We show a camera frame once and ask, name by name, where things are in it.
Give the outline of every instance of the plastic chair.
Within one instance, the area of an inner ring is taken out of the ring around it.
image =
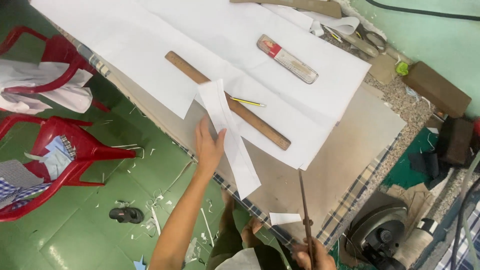
[[[30,154],[44,156],[48,153],[45,146],[49,144],[54,137],[65,135],[70,141],[72,147],[76,148],[76,158],[54,181],[50,179],[46,166],[39,163],[39,161],[34,160],[24,164],[24,166],[34,175],[44,178],[44,183],[52,184],[47,190],[25,206],[12,210],[13,205],[10,204],[0,209],[0,222],[14,221],[28,214],[50,199],[64,185],[104,186],[103,183],[80,181],[80,176],[83,172],[96,160],[131,159],[136,157],[136,152],[133,150],[125,150],[103,145],[80,127],[91,126],[91,122],[61,118],[58,116],[52,116],[48,119],[23,114],[12,114],[7,116],[0,124],[0,140],[7,134],[8,130],[10,130],[13,125],[19,122],[37,123],[41,126]]]
[[[6,93],[21,93],[21,94],[35,94],[48,92],[62,87],[70,79],[73,78],[78,69],[83,69],[91,74],[95,74],[96,70],[93,68],[78,52],[75,46],[62,35],[53,35],[52,38],[36,32],[35,30],[26,26],[16,26],[7,35],[7,38],[0,44],[0,55],[6,53],[18,40],[21,34],[29,33],[43,41],[45,41],[45,51],[43,52],[42,62],[61,62],[70,64],[67,71],[58,79],[42,85],[42,86],[17,86],[4,89]],[[102,111],[110,112],[102,103],[92,100],[92,105]]]

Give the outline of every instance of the cutting table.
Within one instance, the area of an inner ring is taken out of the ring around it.
[[[164,133],[170,136],[179,147],[195,160],[193,141],[185,136],[185,134],[193,134],[196,123],[206,114],[205,109],[200,104],[194,101],[187,116],[182,120],[168,110],[163,104],[152,98],[129,77],[125,76],[114,66],[93,53],[89,48],[81,44],[63,29],[55,24],[53,25],[77,47],[79,53],[84,56],[99,73],[113,83],[137,106],[138,109],[149,117]],[[335,40],[331,37],[325,37],[325,39],[330,43],[335,43]],[[345,44],[335,45],[345,46],[345,48],[342,49],[348,50],[348,46]],[[389,88],[381,86],[369,75],[366,76],[365,81],[370,85],[381,89],[385,93],[384,100],[391,103],[393,105],[393,110],[396,113],[399,113],[403,119],[407,120],[407,126],[390,145],[371,161],[371,163],[353,182],[350,188],[347,189],[337,203],[330,209],[324,220],[315,220],[314,217],[310,216],[310,218],[316,223],[322,224],[320,231],[314,231],[312,233],[314,234],[313,236],[323,242],[327,248],[331,248],[331,246],[337,241],[338,237],[350,224],[358,210],[363,206],[383,178],[387,175],[389,170],[393,167],[400,155],[405,151],[431,114],[426,104],[418,104],[416,107],[413,107],[413,98],[405,95],[403,91],[397,91],[394,87]],[[252,159],[254,163],[255,160],[271,158],[248,141],[244,142],[249,153],[251,155],[253,153],[252,157],[256,156],[256,158]],[[292,183],[294,182],[295,184],[298,184],[296,170],[292,169],[292,171]],[[264,221],[268,220],[268,211],[262,211],[262,208],[265,208],[265,206],[256,205],[248,198],[242,201],[239,200],[236,188],[228,184],[229,181],[232,181],[232,177],[228,161],[223,157],[217,173],[214,175],[214,179],[221,186],[229,189],[234,194],[237,201],[253,216]],[[278,226],[270,226],[268,222],[265,223],[265,226],[285,246],[290,247],[291,244],[295,242],[295,239],[293,239],[293,237],[282,228]]]

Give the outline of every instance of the green floor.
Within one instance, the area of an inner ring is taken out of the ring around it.
[[[103,178],[105,187],[62,187],[25,217],[1,222],[0,269],[134,269],[133,261],[142,255],[148,263],[158,234],[151,238],[141,224],[118,223],[108,217],[108,212],[118,206],[116,200],[133,202],[132,206],[141,209],[147,220],[152,214],[145,205],[154,192],[158,195],[161,191],[163,209],[158,207],[156,212],[163,227],[192,177],[195,164],[174,181],[191,159],[109,82],[97,75],[90,86],[100,100],[110,103],[111,113],[91,108],[82,115],[56,107],[40,116],[56,114],[93,121],[95,124],[87,131],[102,143],[138,144],[145,148],[145,157],[96,162],[82,176],[82,181],[101,182]],[[33,124],[15,127],[0,142],[0,161],[16,158],[28,162],[24,152],[33,145],[37,131],[38,126]],[[208,199],[212,201],[211,212]],[[224,204],[220,186],[214,180],[208,185],[202,208],[215,235]],[[235,210],[234,216],[239,230],[250,218],[243,209]],[[199,240],[200,258],[207,261],[212,248],[209,241],[203,244],[202,233],[208,235],[208,230],[199,212],[193,237]],[[257,236],[279,249],[265,228]],[[204,269],[204,265],[197,260],[187,264],[186,269]]]

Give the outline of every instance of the yellow pencil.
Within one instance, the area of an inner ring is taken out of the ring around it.
[[[252,105],[255,105],[255,106],[260,106],[260,107],[265,107],[265,106],[267,106],[267,105],[264,105],[264,104],[260,104],[260,103],[256,103],[256,102],[251,102],[251,101],[246,101],[246,100],[239,99],[239,98],[230,97],[230,99],[233,99],[233,100],[238,101],[238,102],[243,102],[243,103],[247,103],[247,104],[252,104]]]

